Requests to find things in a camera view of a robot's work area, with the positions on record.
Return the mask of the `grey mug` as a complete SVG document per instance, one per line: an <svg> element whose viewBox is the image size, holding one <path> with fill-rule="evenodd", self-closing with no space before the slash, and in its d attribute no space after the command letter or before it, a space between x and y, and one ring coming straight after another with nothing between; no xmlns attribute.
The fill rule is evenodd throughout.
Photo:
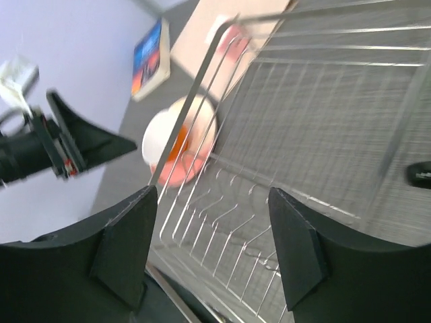
<svg viewBox="0 0 431 323"><path fill-rule="evenodd" d="M430 189L431 162L421 161L406 167L405 176L410 186Z"/></svg>

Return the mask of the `metal wire dish rack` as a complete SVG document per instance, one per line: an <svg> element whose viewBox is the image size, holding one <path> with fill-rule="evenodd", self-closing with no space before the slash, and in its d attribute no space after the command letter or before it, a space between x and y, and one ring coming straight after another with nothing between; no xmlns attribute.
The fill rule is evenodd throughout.
<svg viewBox="0 0 431 323"><path fill-rule="evenodd" d="M297 1L215 33L180 120L197 123L216 41L232 24L279 20L234 87L215 99L199 173L160 184L154 252L198 322L296 322L288 311L269 191L363 234L430 246L430 2Z"/></svg>

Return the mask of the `pink cream plate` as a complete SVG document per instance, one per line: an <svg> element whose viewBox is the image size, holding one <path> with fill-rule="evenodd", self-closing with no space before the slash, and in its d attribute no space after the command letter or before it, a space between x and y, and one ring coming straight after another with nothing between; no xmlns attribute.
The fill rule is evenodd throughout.
<svg viewBox="0 0 431 323"><path fill-rule="evenodd" d="M183 182L187 183L191 181L202 169L205 159L209 154L210 150L201 149L196 159L194 159L195 152L189 149L183 151L178 161L176 161L177 154L170 152L158 183L165 185L167 182L169 187L178 187Z"/></svg>

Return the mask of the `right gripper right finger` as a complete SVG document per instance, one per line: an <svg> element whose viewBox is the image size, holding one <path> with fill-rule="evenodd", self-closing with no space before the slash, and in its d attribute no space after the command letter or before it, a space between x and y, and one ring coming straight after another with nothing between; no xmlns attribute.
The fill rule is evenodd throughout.
<svg viewBox="0 0 431 323"><path fill-rule="evenodd" d="M280 188L269 218L296 322L429 322L430 246L363 234Z"/></svg>

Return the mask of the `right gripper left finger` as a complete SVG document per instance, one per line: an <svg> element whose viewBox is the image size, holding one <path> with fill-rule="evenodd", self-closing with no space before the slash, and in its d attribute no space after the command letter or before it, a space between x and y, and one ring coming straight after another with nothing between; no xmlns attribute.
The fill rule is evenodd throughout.
<svg viewBox="0 0 431 323"><path fill-rule="evenodd" d="M134 322L158 193L123 201L31 242L1 245L2 322Z"/></svg>

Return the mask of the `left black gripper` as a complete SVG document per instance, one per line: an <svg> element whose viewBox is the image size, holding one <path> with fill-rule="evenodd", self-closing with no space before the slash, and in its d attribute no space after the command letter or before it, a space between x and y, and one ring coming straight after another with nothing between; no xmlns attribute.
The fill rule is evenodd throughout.
<svg viewBox="0 0 431 323"><path fill-rule="evenodd" d="M78 115L56 91L46 99L55 118L35 109L12 108L1 124L21 116L12 135L1 134L1 184L8 185L50 169L58 178L78 175L137 149L137 144Z"/></svg>

